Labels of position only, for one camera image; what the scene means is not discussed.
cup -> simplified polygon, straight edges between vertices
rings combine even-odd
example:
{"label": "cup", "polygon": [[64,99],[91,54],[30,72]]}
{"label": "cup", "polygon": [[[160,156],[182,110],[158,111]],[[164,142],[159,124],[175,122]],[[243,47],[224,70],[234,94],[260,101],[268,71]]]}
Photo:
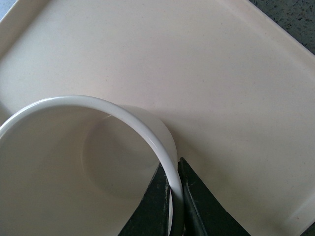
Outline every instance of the cup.
{"label": "cup", "polygon": [[0,235],[117,235],[161,162],[182,235],[174,140],[133,106],[80,95],[47,98],[0,127]]}

white ceramic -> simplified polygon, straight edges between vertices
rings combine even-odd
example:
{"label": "white ceramic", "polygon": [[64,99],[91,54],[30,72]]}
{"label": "white ceramic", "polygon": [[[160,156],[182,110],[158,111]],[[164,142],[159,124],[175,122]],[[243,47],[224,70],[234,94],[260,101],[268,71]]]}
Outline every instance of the white ceramic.
{"label": "white ceramic", "polygon": [[0,127],[0,233],[117,235],[158,161],[172,189],[172,233],[179,236],[177,153],[162,121],[88,96],[35,102]]}

dark green object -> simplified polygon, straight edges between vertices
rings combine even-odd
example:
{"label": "dark green object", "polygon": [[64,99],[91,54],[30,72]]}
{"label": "dark green object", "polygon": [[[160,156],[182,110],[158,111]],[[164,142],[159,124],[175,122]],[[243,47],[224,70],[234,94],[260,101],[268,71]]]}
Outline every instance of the dark green object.
{"label": "dark green object", "polygon": [[184,158],[178,172],[185,201],[184,236],[250,236],[221,206]]}
{"label": "dark green object", "polygon": [[138,208],[119,236],[167,236],[170,188],[159,164]]}

speckled countertop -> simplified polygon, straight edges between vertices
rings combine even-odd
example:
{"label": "speckled countertop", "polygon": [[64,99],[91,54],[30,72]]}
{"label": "speckled countertop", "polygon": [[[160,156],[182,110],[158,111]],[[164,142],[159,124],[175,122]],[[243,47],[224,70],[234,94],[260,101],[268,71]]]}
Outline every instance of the speckled countertop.
{"label": "speckled countertop", "polygon": [[[0,0],[0,19],[16,0]],[[315,0],[249,0],[315,54]],[[315,236],[315,223],[303,236]]]}

plastic tray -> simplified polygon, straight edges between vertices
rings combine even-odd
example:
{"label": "plastic tray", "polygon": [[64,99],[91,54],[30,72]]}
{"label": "plastic tray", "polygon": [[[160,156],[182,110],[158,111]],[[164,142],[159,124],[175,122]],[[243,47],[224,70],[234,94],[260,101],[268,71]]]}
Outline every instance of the plastic tray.
{"label": "plastic tray", "polygon": [[19,0],[0,22],[2,121],[90,95],[158,115],[255,236],[315,219],[315,58],[247,0]]}

